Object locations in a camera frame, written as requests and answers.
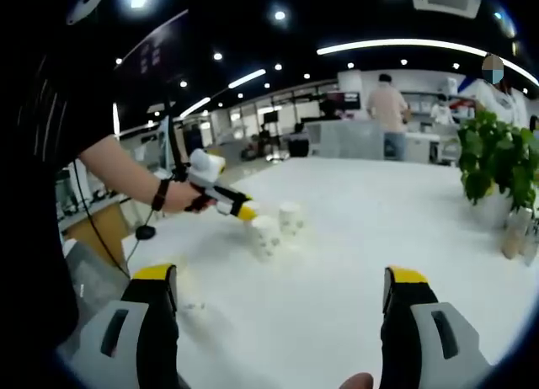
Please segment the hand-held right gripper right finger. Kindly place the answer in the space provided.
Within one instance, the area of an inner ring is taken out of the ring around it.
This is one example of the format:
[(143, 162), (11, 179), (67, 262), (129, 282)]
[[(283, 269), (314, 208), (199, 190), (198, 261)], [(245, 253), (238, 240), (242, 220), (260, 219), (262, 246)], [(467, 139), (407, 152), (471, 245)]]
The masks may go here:
[(479, 334), (418, 271), (384, 273), (381, 388), (478, 388), (491, 370)]

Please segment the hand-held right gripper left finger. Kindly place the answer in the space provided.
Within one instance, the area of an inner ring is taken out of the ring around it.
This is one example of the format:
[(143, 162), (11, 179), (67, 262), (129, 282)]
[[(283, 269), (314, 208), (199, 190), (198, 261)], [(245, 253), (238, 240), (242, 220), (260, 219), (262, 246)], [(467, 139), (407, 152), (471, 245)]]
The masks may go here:
[(176, 266), (137, 271), (83, 326), (67, 359), (85, 388), (179, 388)]

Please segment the person's left hand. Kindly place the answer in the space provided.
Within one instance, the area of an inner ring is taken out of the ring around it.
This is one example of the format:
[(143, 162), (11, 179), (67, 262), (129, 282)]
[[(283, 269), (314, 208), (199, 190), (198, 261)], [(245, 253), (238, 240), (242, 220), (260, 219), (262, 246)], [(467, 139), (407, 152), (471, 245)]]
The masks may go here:
[(174, 181), (169, 186), (163, 209), (172, 213), (201, 213), (215, 203), (213, 199), (202, 200), (201, 194), (190, 183)]

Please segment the person's right hand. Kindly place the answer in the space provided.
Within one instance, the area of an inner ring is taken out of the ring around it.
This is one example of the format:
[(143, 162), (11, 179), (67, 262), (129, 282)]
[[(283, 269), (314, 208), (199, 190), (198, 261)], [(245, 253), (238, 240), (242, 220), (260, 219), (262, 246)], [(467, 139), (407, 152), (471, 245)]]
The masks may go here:
[(349, 377), (339, 389), (372, 389), (373, 384), (373, 376), (370, 373), (360, 372)]

